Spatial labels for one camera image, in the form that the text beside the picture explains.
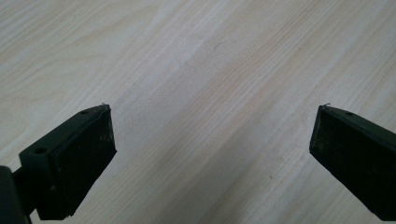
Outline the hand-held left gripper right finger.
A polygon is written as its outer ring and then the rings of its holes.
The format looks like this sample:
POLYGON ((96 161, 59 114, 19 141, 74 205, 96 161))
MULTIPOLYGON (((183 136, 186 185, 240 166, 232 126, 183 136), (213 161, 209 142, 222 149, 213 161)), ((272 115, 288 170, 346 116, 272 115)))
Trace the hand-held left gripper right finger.
POLYGON ((383 221, 396 221, 396 133, 321 105, 310 154, 383 221))

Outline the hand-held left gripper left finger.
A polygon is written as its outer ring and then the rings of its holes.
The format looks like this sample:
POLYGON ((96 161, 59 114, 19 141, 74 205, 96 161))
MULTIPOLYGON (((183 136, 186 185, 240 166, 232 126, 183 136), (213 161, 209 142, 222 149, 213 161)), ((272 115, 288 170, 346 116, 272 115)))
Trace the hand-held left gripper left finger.
POLYGON ((73 216, 116 153, 110 106, 78 112, 19 154, 22 211, 42 220, 73 216))

